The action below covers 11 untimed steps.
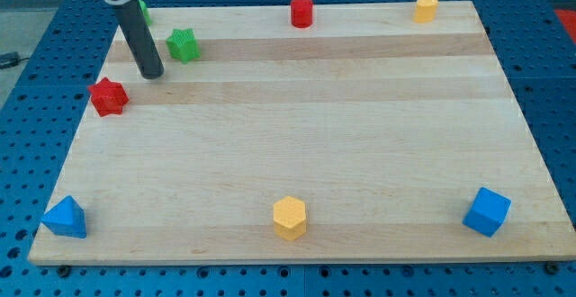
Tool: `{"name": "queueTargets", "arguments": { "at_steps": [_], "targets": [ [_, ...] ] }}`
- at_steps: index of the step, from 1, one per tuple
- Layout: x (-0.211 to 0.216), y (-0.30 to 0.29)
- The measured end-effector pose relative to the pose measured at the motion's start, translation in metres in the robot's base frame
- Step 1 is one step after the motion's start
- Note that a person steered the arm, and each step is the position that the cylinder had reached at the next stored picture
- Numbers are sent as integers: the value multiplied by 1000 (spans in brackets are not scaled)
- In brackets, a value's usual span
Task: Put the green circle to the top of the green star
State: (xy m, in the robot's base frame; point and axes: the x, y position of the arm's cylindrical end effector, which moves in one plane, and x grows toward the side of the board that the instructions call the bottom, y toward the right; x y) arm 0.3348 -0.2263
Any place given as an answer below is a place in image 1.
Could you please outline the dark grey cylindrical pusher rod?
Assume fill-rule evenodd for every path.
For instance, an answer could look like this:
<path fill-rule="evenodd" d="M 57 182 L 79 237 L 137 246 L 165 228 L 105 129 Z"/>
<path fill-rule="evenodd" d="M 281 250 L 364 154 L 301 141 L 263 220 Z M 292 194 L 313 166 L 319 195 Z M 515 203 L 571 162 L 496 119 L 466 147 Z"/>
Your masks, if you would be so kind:
<path fill-rule="evenodd" d="M 164 66 L 139 0 L 116 4 L 112 8 L 141 75 L 146 79 L 161 77 Z"/>

